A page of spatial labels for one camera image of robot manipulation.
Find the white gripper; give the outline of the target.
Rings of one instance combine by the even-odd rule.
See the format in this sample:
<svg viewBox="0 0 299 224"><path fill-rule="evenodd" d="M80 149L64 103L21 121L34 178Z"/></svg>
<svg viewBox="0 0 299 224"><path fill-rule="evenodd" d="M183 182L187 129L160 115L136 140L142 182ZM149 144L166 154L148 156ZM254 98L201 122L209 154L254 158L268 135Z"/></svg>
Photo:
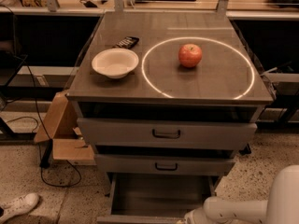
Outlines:
<svg viewBox="0 0 299 224"><path fill-rule="evenodd" d="M205 213L201 209L195 209L188 212L176 224L208 224Z"/></svg>

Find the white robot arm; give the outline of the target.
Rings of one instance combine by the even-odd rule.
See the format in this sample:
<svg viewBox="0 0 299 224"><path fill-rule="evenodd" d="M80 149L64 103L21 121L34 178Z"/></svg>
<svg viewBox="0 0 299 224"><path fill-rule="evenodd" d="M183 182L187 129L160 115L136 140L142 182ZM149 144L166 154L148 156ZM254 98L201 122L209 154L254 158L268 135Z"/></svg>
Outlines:
<svg viewBox="0 0 299 224"><path fill-rule="evenodd" d="M176 224L228 224L233 220L299 224L299 166L288 166L277 174L267 200L231 202L209 197L201 208L187 213Z"/></svg>

